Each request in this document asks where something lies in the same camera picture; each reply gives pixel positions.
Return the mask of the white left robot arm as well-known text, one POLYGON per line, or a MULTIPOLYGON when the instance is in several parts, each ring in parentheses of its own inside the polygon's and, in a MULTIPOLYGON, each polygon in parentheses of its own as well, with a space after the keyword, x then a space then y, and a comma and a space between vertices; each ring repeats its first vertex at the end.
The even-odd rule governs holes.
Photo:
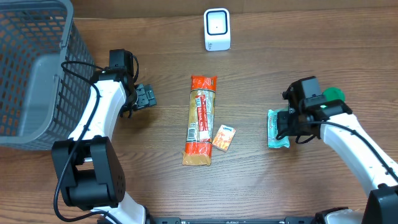
POLYGON ((157 104, 150 85, 138 84, 139 62, 125 50, 109 52, 107 67, 94 66, 90 97, 76 128, 52 146, 58 178, 53 210, 64 222, 101 216, 98 223, 154 223, 149 210, 126 192, 123 168, 111 144, 118 117, 157 104))

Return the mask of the green lid jar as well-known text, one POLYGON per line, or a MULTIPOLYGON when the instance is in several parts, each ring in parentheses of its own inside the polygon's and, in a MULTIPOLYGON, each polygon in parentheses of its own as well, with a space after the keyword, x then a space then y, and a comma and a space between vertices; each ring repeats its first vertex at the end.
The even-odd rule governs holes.
POLYGON ((345 94, 337 87, 329 87, 323 92, 323 94, 327 101, 341 100, 345 102, 345 94))

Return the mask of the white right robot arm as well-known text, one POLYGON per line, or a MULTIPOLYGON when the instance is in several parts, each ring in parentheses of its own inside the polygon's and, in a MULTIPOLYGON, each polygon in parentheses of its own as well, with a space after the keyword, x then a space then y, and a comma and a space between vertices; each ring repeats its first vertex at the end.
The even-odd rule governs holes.
POLYGON ((282 92, 288 106, 269 110, 268 146, 289 147, 321 139, 358 179, 368 200, 364 212, 336 207, 318 212, 312 223, 397 223, 397 163, 360 125, 339 88, 320 89, 317 77, 299 79, 282 92))

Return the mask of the white barcode scanner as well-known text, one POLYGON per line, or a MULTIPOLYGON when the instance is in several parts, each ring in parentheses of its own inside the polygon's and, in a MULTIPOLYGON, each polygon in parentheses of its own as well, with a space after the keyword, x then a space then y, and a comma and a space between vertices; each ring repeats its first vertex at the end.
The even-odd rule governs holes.
POLYGON ((226 8, 207 9, 203 15, 205 49, 209 52, 231 47, 230 14, 226 8))

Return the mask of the teal wet wipes pack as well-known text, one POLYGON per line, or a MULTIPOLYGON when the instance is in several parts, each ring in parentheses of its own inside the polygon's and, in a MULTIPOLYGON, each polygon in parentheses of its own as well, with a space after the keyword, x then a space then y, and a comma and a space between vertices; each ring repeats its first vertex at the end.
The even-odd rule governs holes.
POLYGON ((278 135, 278 127, 277 127, 278 112, 280 112, 280 110, 269 110, 267 115, 267 141, 269 149, 290 147, 290 141, 287 136, 281 140, 276 140, 276 137, 278 135))

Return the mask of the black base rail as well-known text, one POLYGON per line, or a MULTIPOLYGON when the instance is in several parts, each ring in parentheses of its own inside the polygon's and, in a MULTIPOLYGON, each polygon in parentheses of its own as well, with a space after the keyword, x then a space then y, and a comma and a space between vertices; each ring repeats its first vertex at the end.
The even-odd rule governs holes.
POLYGON ((362 223, 363 212, 345 207, 317 212, 314 217, 285 217, 278 219, 181 219, 179 217, 150 217, 144 223, 155 224, 316 224, 362 223))

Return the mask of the orange Kleenex tissue pack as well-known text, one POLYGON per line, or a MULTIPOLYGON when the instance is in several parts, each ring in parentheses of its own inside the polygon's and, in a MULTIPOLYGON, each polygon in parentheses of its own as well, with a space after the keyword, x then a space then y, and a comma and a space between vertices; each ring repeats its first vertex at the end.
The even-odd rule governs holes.
POLYGON ((221 151, 227 152, 235 133, 236 130, 234 128, 221 125, 214 137, 212 145, 221 151))

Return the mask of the grey plastic basket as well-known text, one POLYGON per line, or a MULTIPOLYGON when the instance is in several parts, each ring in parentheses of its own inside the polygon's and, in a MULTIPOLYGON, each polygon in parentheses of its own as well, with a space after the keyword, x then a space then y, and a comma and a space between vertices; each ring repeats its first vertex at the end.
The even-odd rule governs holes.
POLYGON ((66 0, 1 1, 1 145, 46 151, 76 128, 94 63, 66 0))

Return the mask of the orange spaghetti package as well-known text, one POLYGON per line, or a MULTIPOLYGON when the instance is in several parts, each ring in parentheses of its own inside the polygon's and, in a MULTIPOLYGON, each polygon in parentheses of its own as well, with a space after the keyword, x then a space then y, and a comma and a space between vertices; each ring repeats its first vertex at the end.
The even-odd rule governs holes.
POLYGON ((217 77, 193 75, 190 90, 187 138, 182 164, 211 164, 217 77))

